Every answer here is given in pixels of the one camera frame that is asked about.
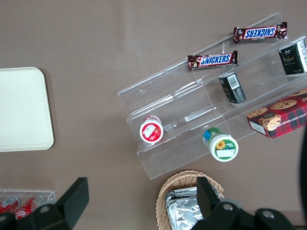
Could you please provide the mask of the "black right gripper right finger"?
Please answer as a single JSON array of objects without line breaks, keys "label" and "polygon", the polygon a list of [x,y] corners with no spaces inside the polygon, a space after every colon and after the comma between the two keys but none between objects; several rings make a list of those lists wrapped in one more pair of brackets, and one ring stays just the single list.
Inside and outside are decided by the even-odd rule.
[{"label": "black right gripper right finger", "polygon": [[197,202],[203,219],[195,230],[253,230],[255,217],[232,199],[218,198],[208,179],[197,178]]}]

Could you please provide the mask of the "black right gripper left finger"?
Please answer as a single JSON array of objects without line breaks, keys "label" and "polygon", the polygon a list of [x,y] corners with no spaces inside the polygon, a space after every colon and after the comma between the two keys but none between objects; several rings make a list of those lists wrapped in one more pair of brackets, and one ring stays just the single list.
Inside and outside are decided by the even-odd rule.
[{"label": "black right gripper left finger", "polygon": [[45,204],[28,217],[28,230],[71,230],[89,203],[88,178],[79,177],[54,204]]}]

